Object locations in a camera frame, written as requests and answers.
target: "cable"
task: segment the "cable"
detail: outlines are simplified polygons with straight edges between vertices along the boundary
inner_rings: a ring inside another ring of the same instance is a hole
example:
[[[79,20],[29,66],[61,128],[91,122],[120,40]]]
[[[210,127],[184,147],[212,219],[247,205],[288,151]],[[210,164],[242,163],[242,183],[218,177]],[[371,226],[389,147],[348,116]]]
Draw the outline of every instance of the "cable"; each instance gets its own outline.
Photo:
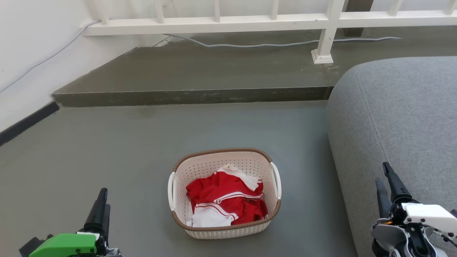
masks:
[[[10,83],[9,85],[7,85],[5,88],[3,88],[1,92],[5,91],[7,88],[9,88],[10,86],[12,86],[14,83],[16,83],[18,80],[20,80],[21,78],[23,78],[25,75],[27,75],[27,73],[29,73],[33,68],[37,67],[38,65],[48,61],[49,59],[51,59],[52,57],[56,56],[58,53],[62,52],[65,48],[67,48],[71,43],[73,43],[83,32],[85,29],[87,29],[87,27],[91,26],[91,25],[94,25],[96,23],[99,23],[101,22],[101,20],[97,20],[97,21],[93,21],[87,25],[84,26],[84,28],[81,30],[81,32],[79,32],[79,34],[73,38],[72,41],[70,41],[68,44],[66,44],[63,48],[61,48],[59,51],[57,51],[56,53],[54,53],[53,55],[51,55],[50,57],[46,58],[46,60],[32,66],[30,69],[28,69],[24,74],[22,74],[21,76],[19,76],[19,78],[15,79],[12,83]]]
[[[6,87],[4,87],[3,89],[0,90],[0,93],[2,93],[3,91],[5,91],[6,89],[8,89],[10,86],[12,86],[14,83],[16,83],[18,80],[20,80],[21,78],[23,78],[25,75],[27,75],[32,69],[34,69],[35,67],[39,66],[40,64],[48,61],[49,59],[51,59],[52,57],[56,56],[57,54],[59,54],[60,52],[62,52],[65,48],[67,48],[69,45],[71,45],[71,43],[73,43],[83,32],[84,30],[87,29],[87,27],[91,26],[91,25],[94,25],[96,23],[99,23],[101,22],[101,20],[97,20],[97,21],[93,21],[87,25],[84,26],[84,28],[78,33],[78,35],[76,37],[73,38],[73,40],[71,40],[68,44],[66,44],[63,48],[61,48],[59,51],[57,51],[56,53],[54,53],[53,55],[49,56],[48,58],[46,58],[44,61],[32,66],[31,68],[29,68],[24,74],[22,74],[21,76],[19,76],[17,79],[15,79],[12,83],[8,84]],[[304,44],[309,44],[309,43],[315,43],[315,42],[319,42],[319,40],[311,40],[311,41],[307,41],[307,42],[298,42],[298,43],[291,43],[291,44],[260,44],[260,45],[230,45],[230,44],[215,44],[215,45],[207,45],[205,43],[202,43],[202,42],[199,42],[195,39],[192,39],[192,38],[189,38],[189,37],[183,37],[183,36],[177,36],[177,35],[173,35],[173,34],[164,34],[166,36],[170,36],[170,37],[177,37],[177,38],[181,38],[181,39],[185,39],[185,40],[189,40],[189,41],[192,41],[192,42],[195,42],[199,45],[202,45],[204,47],[236,47],[236,48],[253,48],[253,47],[262,47],[262,46],[274,46],[274,47],[284,47],[284,46],[295,46],[295,45],[304,45]],[[346,42],[346,41],[380,41],[380,40],[385,40],[385,39],[401,39],[400,37],[381,37],[381,38],[348,38],[348,39],[335,39],[334,42]]]
[[[298,42],[298,43],[291,43],[291,44],[260,44],[260,45],[230,45],[230,44],[215,44],[215,45],[207,45],[205,43],[199,42],[195,39],[192,39],[190,37],[183,37],[183,36],[178,36],[174,34],[164,34],[166,36],[170,37],[177,37],[185,40],[192,41],[194,43],[197,43],[199,45],[202,45],[204,47],[236,47],[236,48],[253,48],[253,47],[262,47],[262,46],[276,46],[276,47],[282,47],[282,46],[296,46],[296,45],[304,45],[304,44],[309,44],[309,43],[316,43],[319,42],[319,40],[311,40],[311,41],[306,41],[306,42]],[[347,39],[335,39],[334,42],[346,42],[346,41],[380,41],[380,40],[385,40],[385,39],[401,39],[401,37],[381,37],[381,38],[347,38]]]
[[[443,235],[442,233],[440,233],[440,231],[438,229],[434,229],[433,232],[435,234],[438,234],[439,236],[441,236],[444,240],[444,242],[450,242],[451,244],[453,244],[455,247],[457,247],[457,243],[455,243],[451,238]]]

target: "white wall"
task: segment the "white wall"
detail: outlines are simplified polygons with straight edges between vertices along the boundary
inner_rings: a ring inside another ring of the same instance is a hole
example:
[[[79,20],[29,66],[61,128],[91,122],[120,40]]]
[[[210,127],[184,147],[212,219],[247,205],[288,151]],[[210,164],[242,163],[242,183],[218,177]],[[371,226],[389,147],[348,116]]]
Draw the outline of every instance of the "white wall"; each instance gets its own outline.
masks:
[[[155,17],[154,0],[104,0],[110,17]],[[83,24],[98,19],[91,0],[0,0],[0,89],[71,39]],[[213,0],[162,0],[165,17],[213,16]],[[375,0],[372,11],[387,11],[391,0]],[[447,0],[404,0],[401,10],[444,9]],[[222,16],[269,15],[272,0],[220,0]],[[322,13],[326,0],[280,0],[279,14]],[[49,102],[49,94],[163,35],[80,37],[67,49],[0,93],[0,131]]]
[[[26,68],[63,47],[93,20],[83,0],[0,0],[0,89]],[[136,9],[122,15],[137,18]],[[0,131],[51,102],[49,94],[137,46],[151,46],[163,35],[79,37],[48,62],[0,94]]]

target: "gray sofa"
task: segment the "gray sofa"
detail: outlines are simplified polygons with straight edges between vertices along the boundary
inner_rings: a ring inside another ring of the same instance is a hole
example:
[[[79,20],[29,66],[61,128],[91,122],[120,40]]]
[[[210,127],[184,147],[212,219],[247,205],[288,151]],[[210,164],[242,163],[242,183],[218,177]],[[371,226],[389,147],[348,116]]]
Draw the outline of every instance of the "gray sofa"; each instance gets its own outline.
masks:
[[[457,57],[355,66],[332,91],[327,122],[360,257],[373,256],[371,225],[379,217],[375,178],[388,187],[384,161],[421,203],[457,209]],[[450,243],[431,240],[457,256]]]

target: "robotic arm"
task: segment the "robotic arm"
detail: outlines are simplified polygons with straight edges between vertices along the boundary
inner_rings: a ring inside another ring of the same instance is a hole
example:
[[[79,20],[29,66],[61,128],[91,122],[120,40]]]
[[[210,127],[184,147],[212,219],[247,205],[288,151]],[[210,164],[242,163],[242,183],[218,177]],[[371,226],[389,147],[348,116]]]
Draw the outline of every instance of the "robotic arm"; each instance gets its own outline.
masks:
[[[48,235],[46,240],[32,238],[19,249],[22,257],[122,257],[117,248],[109,248],[111,207],[106,203],[108,189],[102,188],[84,227],[75,234]]]
[[[457,233],[457,211],[419,203],[388,162],[383,163],[383,168],[391,196],[389,200],[383,182],[376,179],[380,219],[373,225],[373,253],[376,257],[447,257],[429,242],[427,235],[437,233],[457,247],[452,241]]]

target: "railing base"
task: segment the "railing base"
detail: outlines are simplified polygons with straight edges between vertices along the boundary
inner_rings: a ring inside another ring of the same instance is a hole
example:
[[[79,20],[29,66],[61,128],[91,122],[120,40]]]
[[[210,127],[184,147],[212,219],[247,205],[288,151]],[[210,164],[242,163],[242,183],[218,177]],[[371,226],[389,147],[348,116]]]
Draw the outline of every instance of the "railing base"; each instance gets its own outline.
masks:
[[[311,51],[311,56],[313,57],[314,64],[332,64],[333,58],[332,55],[318,55],[317,49]]]

